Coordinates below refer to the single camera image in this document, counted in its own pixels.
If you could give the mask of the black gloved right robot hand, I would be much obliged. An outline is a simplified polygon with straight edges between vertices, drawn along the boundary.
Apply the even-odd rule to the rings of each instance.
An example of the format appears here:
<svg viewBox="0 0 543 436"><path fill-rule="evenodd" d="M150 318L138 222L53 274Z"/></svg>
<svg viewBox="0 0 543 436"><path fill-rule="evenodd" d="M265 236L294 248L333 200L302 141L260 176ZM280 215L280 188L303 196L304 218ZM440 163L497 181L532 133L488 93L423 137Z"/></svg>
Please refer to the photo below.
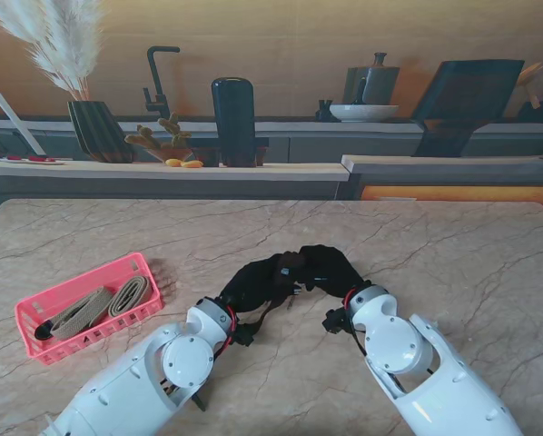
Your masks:
<svg viewBox="0 0 543 436"><path fill-rule="evenodd" d="M304 258L304 265L293 277L307 289L318 287L328 295L343 299L350 290L370 284L370 280L365 281L346 256L335 247L305 245L299 254Z"/></svg>

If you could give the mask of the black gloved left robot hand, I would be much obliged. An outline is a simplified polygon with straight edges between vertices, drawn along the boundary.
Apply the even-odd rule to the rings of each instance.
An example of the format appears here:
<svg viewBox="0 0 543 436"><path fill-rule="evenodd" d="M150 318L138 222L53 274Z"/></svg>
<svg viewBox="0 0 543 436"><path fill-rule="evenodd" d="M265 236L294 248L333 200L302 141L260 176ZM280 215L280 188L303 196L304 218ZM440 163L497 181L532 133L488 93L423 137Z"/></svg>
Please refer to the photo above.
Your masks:
<svg viewBox="0 0 543 436"><path fill-rule="evenodd" d="M218 300L236 313L255 311L267 302L283 303L299 288L293 275L303 265L303 256L296 252L248 263L225 285Z"/></svg>

